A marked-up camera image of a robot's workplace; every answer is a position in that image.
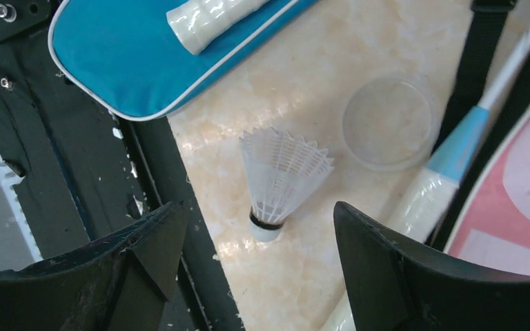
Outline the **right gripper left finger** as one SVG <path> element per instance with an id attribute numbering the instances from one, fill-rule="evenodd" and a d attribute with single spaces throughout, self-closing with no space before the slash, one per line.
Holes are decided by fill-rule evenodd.
<path id="1" fill-rule="evenodd" d="M 157 330 L 177 286 L 184 212 L 166 203 L 73 251 L 0 271 L 0 330 Z"/>

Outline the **clear tube lid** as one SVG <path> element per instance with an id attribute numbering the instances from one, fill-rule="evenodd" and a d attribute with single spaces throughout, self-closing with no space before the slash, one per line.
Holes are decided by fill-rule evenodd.
<path id="1" fill-rule="evenodd" d="M 342 136 L 365 168 L 403 171 L 429 157 L 441 118 L 440 102 L 425 77 L 389 74 L 353 94 L 342 115 Z"/>

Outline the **white shuttlecock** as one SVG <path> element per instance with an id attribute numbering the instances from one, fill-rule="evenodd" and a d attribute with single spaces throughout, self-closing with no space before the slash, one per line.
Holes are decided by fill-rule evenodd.
<path id="1" fill-rule="evenodd" d="M 243 131 L 239 146 L 251 196 L 249 232 L 258 241 L 274 241 L 332 173 L 334 159 L 317 141 L 272 127 Z"/>

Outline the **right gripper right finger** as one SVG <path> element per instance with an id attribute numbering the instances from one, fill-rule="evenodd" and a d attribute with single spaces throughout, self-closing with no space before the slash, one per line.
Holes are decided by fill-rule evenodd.
<path id="1" fill-rule="evenodd" d="M 357 330 L 530 330 L 530 276 L 449 256 L 343 201 L 333 220 Z"/>

